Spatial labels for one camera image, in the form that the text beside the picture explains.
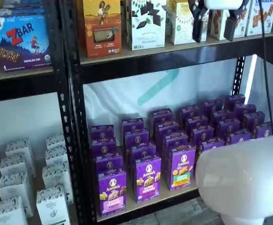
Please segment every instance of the purple snack box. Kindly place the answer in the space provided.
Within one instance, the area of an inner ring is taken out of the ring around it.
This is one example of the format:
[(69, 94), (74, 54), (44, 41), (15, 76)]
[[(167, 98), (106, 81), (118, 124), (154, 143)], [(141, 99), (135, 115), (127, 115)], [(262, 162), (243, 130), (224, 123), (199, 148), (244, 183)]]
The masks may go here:
[(198, 145), (199, 142), (212, 138), (213, 134), (214, 128), (211, 126), (201, 126), (195, 128), (191, 132), (191, 142)]
[(228, 134), (225, 145), (236, 144), (251, 139), (251, 133), (248, 129), (241, 129), (233, 134)]
[(195, 154), (196, 148), (190, 143), (170, 150), (166, 179), (170, 191), (191, 184)]
[(123, 169), (107, 170), (98, 174), (101, 216), (126, 208), (126, 172)]
[(245, 96), (243, 94), (227, 96), (224, 108), (233, 111), (235, 104), (244, 104), (244, 101)]
[(108, 153), (106, 155), (96, 157), (97, 173), (105, 170), (123, 168), (123, 156), (120, 153)]
[(271, 122), (266, 122), (259, 126), (256, 126), (253, 129), (252, 139), (263, 138), (271, 135), (273, 135)]
[(203, 104), (203, 113), (210, 117), (213, 112), (220, 111), (222, 108), (222, 101), (219, 99), (210, 100), (204, 102)]
[(134, 190), (137, 203), (159, 196), (160, 178), (161, 158), (158, 155), (135, 161)]
[(103, 126), (92, 126), (91, 127), (91, 139), (104, 139), (104, 138), (113, 138), (114, 131), (113, 125), (103, 125)]

